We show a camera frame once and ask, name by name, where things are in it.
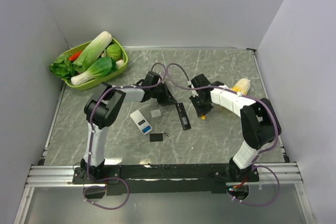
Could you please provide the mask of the white battery cover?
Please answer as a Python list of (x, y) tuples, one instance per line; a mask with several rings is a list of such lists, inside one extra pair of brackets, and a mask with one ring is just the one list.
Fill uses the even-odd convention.
[(159, 117), (159, 116), (161, 116), (160, 109), (156, 109), (156, 110), (151, 111), (151, 117), (156, 118), (156, 117)]

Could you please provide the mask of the black remote control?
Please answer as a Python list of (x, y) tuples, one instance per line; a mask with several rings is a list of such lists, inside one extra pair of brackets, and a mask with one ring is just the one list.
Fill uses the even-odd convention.
[(185, 107), (183, 103), (177, 103), (176, 105), (176, 109), (179, 115), (179, 119), (182, 125), (182, 129), (183, 130), (190, 130), (191, 129), (191, 125), (190, 125), (190, 121), (188, 119)]

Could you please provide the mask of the white red remote control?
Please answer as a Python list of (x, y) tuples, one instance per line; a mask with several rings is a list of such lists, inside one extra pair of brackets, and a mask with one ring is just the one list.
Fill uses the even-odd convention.
[(149, 124), (147, 119), (143, 116), (143, 114), (139, 110), (136, 110), (133, 113), (131, 113), (130, 117), (143, 135), (147, 135), (150, 132), (152, 132), (153, 130), (152, 126)]

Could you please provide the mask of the black battery cover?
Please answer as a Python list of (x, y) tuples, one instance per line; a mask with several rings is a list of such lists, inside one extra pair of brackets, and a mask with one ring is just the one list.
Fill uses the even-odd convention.
[(149, 134), (150, 142), (161, 142), (163, 141), (162, 133), (150, 133)]

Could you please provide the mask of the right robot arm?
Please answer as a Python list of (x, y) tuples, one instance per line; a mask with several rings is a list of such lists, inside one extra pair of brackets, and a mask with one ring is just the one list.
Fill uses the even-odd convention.
[(272, 104), (266, 98), (258, 100), (231, 90), (221, 82), (211, 83), (203, 74), (190, 80), (188, 87), (199, 118), (208, 114), (214, 104), (240, 117), (244, 141), (230, 159), (228, 170), (233, 180), (243, 180), (259, 156), (277, 145), (281, 126)]

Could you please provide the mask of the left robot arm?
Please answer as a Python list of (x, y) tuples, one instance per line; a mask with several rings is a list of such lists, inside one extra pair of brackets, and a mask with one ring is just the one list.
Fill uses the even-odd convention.
[(98, 86), (98, 90), (84, 108), (89, 131), (80, 168), (85, 171), (85, 177), (90, 182), (98, 183), (104, 177), (107, 132), (117, 119), (122, 105), (131, 102), (143, 103), (149, 99), (156, 99), (161, 106), (177, 104), (163, 77), (153, 71), (149, 71), (144, 79), (130, 86), (114, 86), (106, 82)]

